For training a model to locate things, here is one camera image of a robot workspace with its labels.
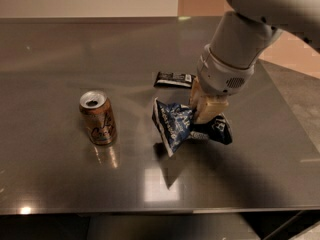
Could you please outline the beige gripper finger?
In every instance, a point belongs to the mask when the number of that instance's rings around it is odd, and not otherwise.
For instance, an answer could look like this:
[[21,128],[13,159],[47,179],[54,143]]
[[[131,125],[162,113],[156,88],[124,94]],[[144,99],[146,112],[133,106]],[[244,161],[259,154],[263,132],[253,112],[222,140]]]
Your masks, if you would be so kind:
[[202,97],[202,88],[197,77],[194,78],[189,97],[189,106],[191,109],[196,109]]
[[194,123],[205,124],[221,114],[229,103],[226,96],[202,96],[195,106]]

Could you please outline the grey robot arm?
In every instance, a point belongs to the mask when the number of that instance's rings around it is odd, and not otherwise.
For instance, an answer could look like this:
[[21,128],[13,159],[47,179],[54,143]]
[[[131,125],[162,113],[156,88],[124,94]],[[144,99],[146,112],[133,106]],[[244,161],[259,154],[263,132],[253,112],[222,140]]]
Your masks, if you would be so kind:
[[243,90],[259,55],[289,32],[320,50],[320,0],[227,0],[227,11],[197,63],[189,106],[205,124]]

